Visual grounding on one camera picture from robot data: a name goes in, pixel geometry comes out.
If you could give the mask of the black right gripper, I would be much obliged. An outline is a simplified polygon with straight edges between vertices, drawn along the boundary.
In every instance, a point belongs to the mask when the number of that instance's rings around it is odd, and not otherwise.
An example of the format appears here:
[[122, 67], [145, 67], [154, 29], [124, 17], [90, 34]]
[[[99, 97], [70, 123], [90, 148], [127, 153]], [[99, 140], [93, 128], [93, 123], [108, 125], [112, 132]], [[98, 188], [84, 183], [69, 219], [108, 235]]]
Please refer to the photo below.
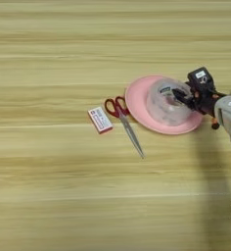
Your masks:
[[215, 103], [220, 98], [224, 97], [223, 93], [210, 89], [205, 89], [203, 91], [192, 89], [191, 92], [186, 94], [183, 90], [178, 88], [172, 90], [173, 95], [179, 102], [186, 105], [189, 109], [195, 110], [203, 115], [213, 116]]

